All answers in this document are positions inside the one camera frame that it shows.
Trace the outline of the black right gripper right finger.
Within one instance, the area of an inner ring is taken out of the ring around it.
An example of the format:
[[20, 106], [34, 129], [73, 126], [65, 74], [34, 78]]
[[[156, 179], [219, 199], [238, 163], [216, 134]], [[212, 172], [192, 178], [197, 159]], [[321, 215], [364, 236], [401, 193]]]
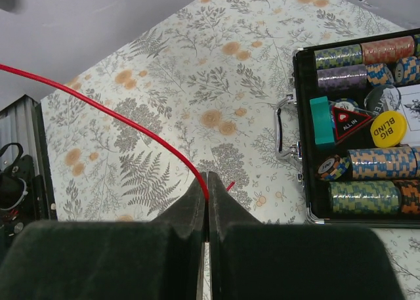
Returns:
[[360, 226], [264, 224], [207, 177], [213, 299], [403, 299], [384, 244]]

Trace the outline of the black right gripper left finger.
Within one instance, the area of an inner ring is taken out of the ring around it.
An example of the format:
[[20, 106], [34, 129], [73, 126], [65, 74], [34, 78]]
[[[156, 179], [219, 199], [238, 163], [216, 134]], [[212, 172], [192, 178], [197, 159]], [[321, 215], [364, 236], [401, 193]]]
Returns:
[[198, 181], [152, 221], [29, 224], [1, 263], [2, 299], [201, 299]]

